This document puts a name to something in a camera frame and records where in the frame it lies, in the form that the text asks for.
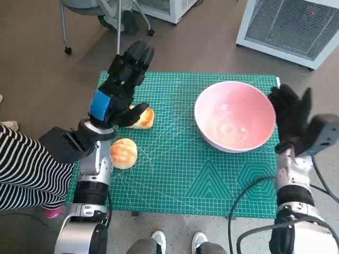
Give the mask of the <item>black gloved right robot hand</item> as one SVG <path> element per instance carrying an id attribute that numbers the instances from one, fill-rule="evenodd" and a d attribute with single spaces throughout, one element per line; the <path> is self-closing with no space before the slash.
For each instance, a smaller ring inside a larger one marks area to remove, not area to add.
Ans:
<path id="1" fill-rule="evenodd" d="M 299 97 L 290 86 L 272 87 L 268 95 L 276 115 L 280 143 L 296 143 L 307 128 L 311 111 L 311 88 Z"/>

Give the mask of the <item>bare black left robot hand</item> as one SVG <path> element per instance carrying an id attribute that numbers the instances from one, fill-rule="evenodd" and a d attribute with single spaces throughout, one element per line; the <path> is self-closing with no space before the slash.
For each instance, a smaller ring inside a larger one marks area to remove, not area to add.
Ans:
<path id="1" fill-rule="evenodd" d="M 135 88 L 145 79 L 153 59 L 154 48 L 142 40 L 131 45 L 122 55 L 117 54 L 108 69 L 108 78 L 96 90 L 89 116 L 93 125 L 109 129 L 115 125 L 128 127 L 135 124 L 149 106 L 142 102 L 130 108 Z"/>

